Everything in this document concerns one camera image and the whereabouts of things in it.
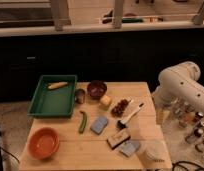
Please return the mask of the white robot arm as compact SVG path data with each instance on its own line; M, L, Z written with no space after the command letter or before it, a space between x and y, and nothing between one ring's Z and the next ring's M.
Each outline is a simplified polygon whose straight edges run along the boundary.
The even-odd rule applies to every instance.
M182 98L198 112L204 114L204 86L200 78L199 66L191 61L167 67L159 73L159 85L153 94L157 108L164 108L176 98Z

